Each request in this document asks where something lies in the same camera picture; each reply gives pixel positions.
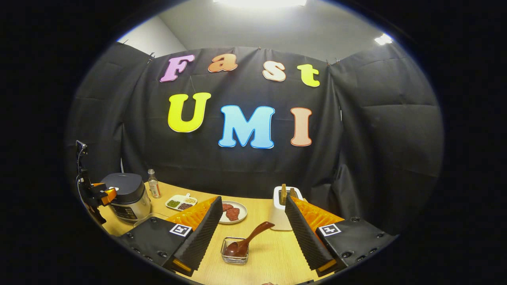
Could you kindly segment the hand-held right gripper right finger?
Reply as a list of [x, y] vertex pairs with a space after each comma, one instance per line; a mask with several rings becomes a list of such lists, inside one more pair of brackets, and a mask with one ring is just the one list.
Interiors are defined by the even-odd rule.
[[285, 213], [306, 262], [320, 277], [362, 263], [398, 238], [361, 217], [340, 218], [292, 196]]

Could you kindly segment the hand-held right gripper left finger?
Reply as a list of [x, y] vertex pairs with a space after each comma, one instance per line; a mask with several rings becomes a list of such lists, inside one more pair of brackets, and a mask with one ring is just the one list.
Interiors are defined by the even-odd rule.
[[148, 217], [119, 242], [159, 267], [192, 276], [222, 214], [221, 196], [212, 197], [170, 218]]

